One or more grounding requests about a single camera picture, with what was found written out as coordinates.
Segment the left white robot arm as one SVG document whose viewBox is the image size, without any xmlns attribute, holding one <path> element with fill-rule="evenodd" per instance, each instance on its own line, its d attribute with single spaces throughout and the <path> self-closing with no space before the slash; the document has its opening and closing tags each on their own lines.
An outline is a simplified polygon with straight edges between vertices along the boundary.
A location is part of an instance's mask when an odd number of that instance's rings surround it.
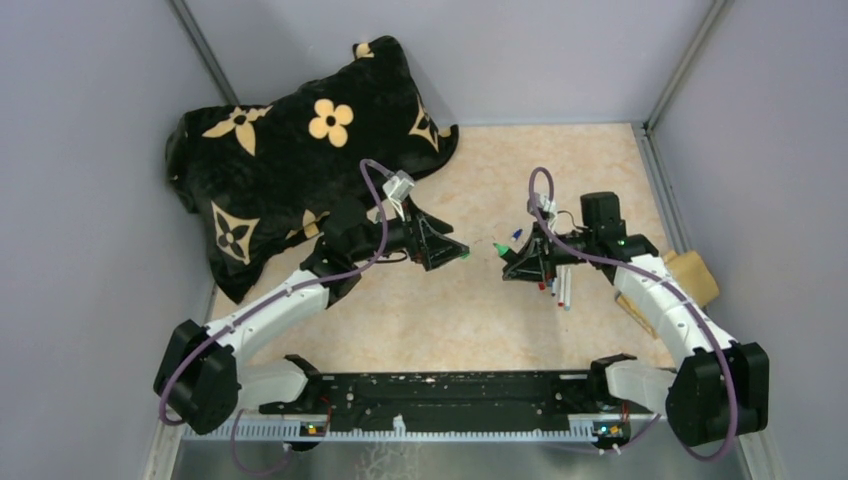
<svg viewBox="0 0 848 480">
<path fill-rule="evenodd" d="M 468 255 L 469 246 L 451 238 L 452 231 L 410 198 L 395 218 L 378 223 L 360 201 L 344 200 L 325 219 L 312 253 L 275 289 L 207 326 L 187 319 L 175 327 L 153 384 L 160 421 L 207 434 L 241 409 L 284 402 L 297 413 L 314 410 L 321 388 L 304 363 L 252 367 L 250 359 L 341 301 L 385 255 L 403 252 L 427 271 Z"/>
</svg>

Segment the black green highlighter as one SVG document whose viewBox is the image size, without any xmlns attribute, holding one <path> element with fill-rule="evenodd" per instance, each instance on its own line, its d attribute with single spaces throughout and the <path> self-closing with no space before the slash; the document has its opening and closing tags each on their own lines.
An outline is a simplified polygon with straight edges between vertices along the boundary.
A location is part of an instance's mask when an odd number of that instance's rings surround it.
<svg viewBox="0 0 848 480">
<path fill-rule="evenodd" d="M 494 243 L 493 247 L 496 249 L 499 257 L 504 257 L 505 255 L 511 252 L 510 247 L 500 243 Z"/>
</svg>

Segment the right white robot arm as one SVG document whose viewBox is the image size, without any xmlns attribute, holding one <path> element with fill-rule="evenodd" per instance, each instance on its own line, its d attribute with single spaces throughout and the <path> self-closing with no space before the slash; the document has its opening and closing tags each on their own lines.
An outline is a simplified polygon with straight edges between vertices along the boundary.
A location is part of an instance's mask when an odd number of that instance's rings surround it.
<svg viewBox="0 0 848 480">
<path fill-rule="evenodd" d="M 630 235 L 618 196 L 610 191 L 580 198 L 582 223 L 554 231 L 557 213 L 543 195 L 529 201 L 534 217 L 519 250 L 498 244 L 505 281 L 561 286 L 566 269 L 587 263 L 634 302 L 669 351 L 673 370 L 629 354 L 592 362 L 586 397 L 600 412 L 635 403 L 667 419 L 688 447 L 760 432 L 769 423 L 770 360 L 756 342 L 741 343 L 712 321 L 686 293 L 641 234 Z"/>
</svg>

